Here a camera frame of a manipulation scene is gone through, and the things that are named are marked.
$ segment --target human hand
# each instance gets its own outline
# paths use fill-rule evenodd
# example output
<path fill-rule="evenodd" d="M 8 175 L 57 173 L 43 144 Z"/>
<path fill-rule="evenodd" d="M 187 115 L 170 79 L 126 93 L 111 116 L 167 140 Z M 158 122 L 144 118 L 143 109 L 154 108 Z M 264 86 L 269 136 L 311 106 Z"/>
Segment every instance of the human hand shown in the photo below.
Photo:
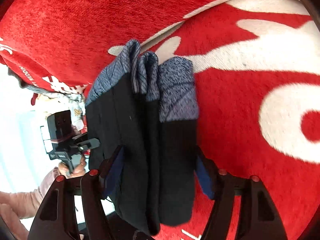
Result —
<path fill-rule="evenodd" d="M 86 165 L 87 165 L 87 163 L 85 161 L 85 158 L 84 158 L 84 156 L 82 156 L 81 160 L 80 160 L 80 164 L 74 168 L 74 170 L 72 171 L 72 173 L 70 173 L 70 175 L 69 175 L 69 168 L 65 163 L 60 162 L 58 168 L 59 168 L 60 173 L 62 175 L 64 175 L 67 179 L 69 179 L 69 178 L 83 176 L 85 174 L 84 167 Z"/>

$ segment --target folded clothing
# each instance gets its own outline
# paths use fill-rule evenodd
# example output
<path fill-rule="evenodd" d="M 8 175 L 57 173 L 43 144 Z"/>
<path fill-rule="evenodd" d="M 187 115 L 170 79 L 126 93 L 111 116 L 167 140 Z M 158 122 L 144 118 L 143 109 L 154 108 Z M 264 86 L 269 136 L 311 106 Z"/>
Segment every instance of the folded clothing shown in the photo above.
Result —
<path fill-rule="evenodd" d="M 191 61 L 174 57 L 158 65 L 154 53 L 139 53 L 139 42 L 129 41 L 89 92 L 88 134 L 101 142 L 89 168 L 125 146 L 110 198 L 122 219 L 155 235 L 160 223 L 191 218 L 198 105 Z"/>

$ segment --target blue patterned fabric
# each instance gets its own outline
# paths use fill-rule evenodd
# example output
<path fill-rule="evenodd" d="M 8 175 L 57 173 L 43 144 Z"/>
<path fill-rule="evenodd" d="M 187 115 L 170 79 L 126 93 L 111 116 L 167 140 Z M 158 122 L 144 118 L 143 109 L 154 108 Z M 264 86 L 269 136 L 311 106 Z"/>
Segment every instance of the blue patterned fabric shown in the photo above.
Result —
<path fill-rule="evenodd" d="M 195 120 L 199 116 L 192 62 L 173 57 L 158 65 L 155 53 L 140 55 L 140 44 L 130 40 L 116 59 L 94 82 L 86 106 L 115 86 L 121 77 L 131 73 L 132 90 L 146 95 L 146 101 L 160 101 L 160 122 Z"/>

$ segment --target red blanket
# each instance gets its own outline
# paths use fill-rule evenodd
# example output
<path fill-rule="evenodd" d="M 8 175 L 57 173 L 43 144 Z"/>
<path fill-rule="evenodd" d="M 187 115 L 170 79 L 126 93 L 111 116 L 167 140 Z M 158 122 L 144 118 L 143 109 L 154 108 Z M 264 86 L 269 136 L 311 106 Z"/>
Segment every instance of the red blanket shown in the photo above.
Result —
<path fill-rule="evenodd" d="M 129 39 L 159 61 L 193 61 L 198 142 L 218 167 L 269 190 L 289 239 L 320 203 L 320 38 L 297 0 L 16 0 L 0 55 L 26 82 L 87 93 Z M 202 234 L 212 202 L 197 186 L 192 219 L 157 239 Z M 239 199 L 229 238 L 235 234 Z"/>

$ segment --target beige fabric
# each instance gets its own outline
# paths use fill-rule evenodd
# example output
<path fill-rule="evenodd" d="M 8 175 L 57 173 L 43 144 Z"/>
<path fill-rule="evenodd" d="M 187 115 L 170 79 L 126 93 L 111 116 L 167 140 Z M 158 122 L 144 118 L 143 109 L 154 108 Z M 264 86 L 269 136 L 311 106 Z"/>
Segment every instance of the beige fabric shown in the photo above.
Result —
<path fill-rule="evenodd" d="M 0 216 L 17 240 L 27 240 L 28 230 L 20 219 L 34 217 L 57 176 L 61 175 L 58 168 L 50 171 L 33 192 L 4 193 L 0 191 Z"/>

